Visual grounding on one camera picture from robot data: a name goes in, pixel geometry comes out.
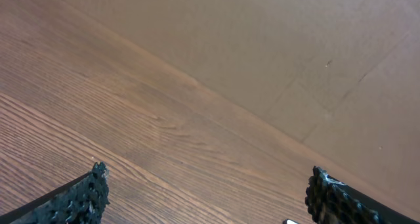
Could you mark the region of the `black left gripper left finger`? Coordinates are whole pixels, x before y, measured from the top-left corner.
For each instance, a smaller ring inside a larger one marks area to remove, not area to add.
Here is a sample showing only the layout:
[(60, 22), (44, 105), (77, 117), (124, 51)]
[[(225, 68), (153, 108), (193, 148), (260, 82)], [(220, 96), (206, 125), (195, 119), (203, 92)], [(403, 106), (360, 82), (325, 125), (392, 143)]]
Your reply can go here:
[(108, 169), (95, 163), (91, 171), (1, 216), (1, 224), (100, 223), (108, 200)]

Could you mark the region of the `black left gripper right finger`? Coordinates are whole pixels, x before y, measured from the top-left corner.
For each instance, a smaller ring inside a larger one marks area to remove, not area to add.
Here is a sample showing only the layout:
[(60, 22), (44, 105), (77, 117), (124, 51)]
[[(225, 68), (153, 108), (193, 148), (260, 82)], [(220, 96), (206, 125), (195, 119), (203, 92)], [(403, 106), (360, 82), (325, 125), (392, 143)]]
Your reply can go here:
[(305, 204), (317, 224), (419, 224), (315, 166)]

